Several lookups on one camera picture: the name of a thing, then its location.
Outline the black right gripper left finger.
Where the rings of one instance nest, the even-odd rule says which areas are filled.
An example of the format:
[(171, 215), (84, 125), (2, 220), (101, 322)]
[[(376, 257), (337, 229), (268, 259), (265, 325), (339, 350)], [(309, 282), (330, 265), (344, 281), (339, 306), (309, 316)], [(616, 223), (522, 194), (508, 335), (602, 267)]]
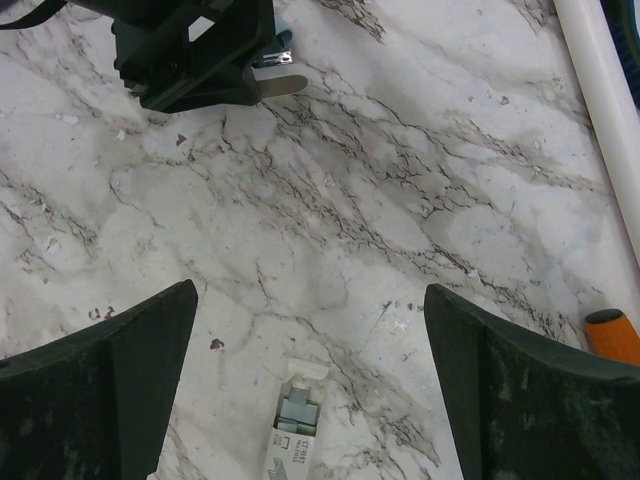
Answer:
[(178, 282), (1, 362), (4, 479), (145, 479), (158, 468), (198, 304)]

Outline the white staple box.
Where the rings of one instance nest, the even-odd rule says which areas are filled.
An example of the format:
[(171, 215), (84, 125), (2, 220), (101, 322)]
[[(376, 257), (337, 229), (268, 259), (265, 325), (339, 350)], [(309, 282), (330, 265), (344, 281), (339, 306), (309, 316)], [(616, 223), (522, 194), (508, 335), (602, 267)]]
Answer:
[(288, 360), (271, 423), (262, 479), (310, 478), (329, 374), (328, 365)]

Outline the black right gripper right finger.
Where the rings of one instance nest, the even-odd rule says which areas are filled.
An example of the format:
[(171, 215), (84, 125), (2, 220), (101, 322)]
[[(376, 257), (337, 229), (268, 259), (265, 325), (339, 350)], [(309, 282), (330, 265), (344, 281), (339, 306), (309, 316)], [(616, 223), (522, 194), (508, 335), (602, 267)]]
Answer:
[(639, 369), (559, 343), (440, 284), (424, 318), (466, 479), (636, 479)]

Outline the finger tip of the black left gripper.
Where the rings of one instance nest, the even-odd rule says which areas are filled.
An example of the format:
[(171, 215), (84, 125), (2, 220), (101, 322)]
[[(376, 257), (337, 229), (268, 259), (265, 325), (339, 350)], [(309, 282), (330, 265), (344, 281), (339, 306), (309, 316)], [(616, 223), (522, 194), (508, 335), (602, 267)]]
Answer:
[(148, 1), (115, 19), (114, 67), (140, 105), (179, 113), (260, 102), (252, 63), (275, 39), (271, 1)]

